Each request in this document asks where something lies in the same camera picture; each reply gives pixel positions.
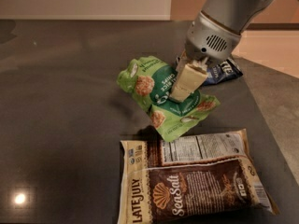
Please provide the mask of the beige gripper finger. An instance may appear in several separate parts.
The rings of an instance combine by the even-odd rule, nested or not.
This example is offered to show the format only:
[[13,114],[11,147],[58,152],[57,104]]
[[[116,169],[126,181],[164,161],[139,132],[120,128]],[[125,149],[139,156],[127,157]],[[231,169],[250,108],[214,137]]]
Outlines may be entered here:
[[189,61],[190,59],[188,58],[186,51],[183,51],[180,56],[177,56],[176,71],[179,74],[183,73],[188,68]]
[[184,64],[178,71],[177,79],[169,98],[176,102],[185,101],[207,79],[207,65],[193,60]]

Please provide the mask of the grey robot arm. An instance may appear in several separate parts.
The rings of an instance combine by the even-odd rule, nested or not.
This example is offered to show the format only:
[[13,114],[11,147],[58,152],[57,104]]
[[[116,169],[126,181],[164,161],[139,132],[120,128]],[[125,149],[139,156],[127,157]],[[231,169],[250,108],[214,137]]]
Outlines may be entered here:
[[177,66],[170,98],[183,102],[207,77],[206,69],[224,62],[250,22],[274,0],[206,0],[192,22]]

